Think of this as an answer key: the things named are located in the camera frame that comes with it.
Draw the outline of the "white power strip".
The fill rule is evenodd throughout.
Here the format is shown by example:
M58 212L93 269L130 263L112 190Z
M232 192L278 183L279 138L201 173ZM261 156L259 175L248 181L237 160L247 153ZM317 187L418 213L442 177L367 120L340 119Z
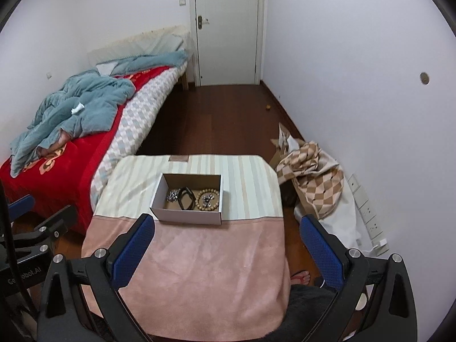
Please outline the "white power strip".
M380 226L376 210L355 174L349 176L348 184L353 193L356 213L363 223L363 238L368 239L363 241L364 252L369 256L380 257L389 251L389 244Z

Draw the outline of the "red blanket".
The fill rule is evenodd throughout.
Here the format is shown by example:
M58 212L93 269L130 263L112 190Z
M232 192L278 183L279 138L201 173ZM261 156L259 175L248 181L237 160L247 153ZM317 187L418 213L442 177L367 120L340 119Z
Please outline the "red blanket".
M114 138L124 108L125 104L119 107L110 131L67 142L49 157L31 163L17 178L10 176L10 162L5 161L1 183L6 198L14 202L31 195L35 199L32 211L43 218L73 206L77 219L72 229L84 234L94 211L90 206L92 177Z

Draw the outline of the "checkered brown cloth pile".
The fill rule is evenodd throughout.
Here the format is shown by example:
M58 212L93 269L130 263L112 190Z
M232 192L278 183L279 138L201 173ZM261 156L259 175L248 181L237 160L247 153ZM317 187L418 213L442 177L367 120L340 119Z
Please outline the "checkered brown cloth pile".
M292 184L301 215L318 219L345 247L356 247L361 235L357 229L355 200L342 165L318 143L292 137L283 124L278 126L278 138L271 142L276 153L270 165L277 173L279 184Z

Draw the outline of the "white cardboard box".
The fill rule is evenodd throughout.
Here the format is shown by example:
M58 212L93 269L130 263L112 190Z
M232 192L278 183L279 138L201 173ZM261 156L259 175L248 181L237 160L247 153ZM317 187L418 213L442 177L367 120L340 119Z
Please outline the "white cardboard box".
M186 225L221 225L222 207L219 174L162 173L150 204L159 221Z

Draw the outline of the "black wristband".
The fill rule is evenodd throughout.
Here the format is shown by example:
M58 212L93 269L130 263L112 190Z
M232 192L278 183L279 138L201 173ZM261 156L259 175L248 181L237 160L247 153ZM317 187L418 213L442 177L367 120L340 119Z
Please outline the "black wristband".
M189 187L178 190L178 206L182 211L192 211L196 207L196 196Z

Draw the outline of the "blue-grey quilt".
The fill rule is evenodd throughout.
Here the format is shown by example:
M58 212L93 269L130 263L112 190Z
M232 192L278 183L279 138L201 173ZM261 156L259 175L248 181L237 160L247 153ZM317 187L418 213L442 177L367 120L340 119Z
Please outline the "blue-grey quilt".
M131 56L117 60L108 75L91 69L69 77L41 102L26 131L11 142L10 176L16 178L60 142L109 131L119 106L136 92L125 76L157 66L180 67L188 58L187 50Z

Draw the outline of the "checkered bed sheet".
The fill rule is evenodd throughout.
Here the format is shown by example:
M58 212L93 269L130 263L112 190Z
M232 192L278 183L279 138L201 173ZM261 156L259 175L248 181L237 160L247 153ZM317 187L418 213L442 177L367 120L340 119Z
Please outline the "checkered bed sheet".
M125 104L114 138L92 177L91 208L96 208L118 162L136 154L166 98L186 74L186 69L187 64L183 63L177 67L157 66L125 76L135 85L136 92Z

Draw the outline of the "striped pillow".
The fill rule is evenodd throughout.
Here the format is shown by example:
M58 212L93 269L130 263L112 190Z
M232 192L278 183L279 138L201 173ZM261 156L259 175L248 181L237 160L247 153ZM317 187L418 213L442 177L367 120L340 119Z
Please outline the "striped pillow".
M194 53L191 32L185 26L171 26L140 33L111 42L87 53L90 65L121 60L133 56L156 56L186 50Z

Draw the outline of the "white door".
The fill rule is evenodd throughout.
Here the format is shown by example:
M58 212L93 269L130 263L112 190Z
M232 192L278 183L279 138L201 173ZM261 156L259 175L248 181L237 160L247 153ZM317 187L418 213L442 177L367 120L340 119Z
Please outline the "white door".
M264 5L265 0L190 0L198 87L260 83ZM209 20L202 29L199 15Z

